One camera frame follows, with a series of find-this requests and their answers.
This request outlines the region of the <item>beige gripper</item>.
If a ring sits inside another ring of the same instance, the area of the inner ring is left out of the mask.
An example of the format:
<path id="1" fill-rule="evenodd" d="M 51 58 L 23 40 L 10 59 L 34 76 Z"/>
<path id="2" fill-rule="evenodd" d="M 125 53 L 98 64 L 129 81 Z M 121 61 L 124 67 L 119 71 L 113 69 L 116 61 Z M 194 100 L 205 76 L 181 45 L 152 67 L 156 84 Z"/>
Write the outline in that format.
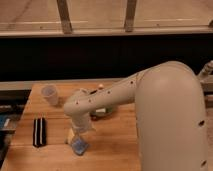
<path id="1" fill-rule="evenodd" d="M 69 129 L 67 135 L 67 144 L 71 144 L 75 136 L 74 132 L 77 134 L 85 133 L 93 129 L 92 122 L 89 115 L 82 115 L 80 117 L 72 118 L 72 128 Z"/>

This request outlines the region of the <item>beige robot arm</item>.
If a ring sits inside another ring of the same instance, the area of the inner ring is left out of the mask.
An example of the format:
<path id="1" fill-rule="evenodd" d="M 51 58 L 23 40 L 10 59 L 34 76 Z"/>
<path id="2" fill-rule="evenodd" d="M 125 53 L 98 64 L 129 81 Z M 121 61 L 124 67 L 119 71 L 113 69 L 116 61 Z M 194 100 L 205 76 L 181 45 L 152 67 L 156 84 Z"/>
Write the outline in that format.
<path id="1" fill-rule="evenodd" d="M 191 68 L 169 61 L 94 94 L 77 93 L 64 113 L 78 131 L 84 114 L 128 103 L 135 105 L 141 171 L 208 171 L 204 93 Z"/>

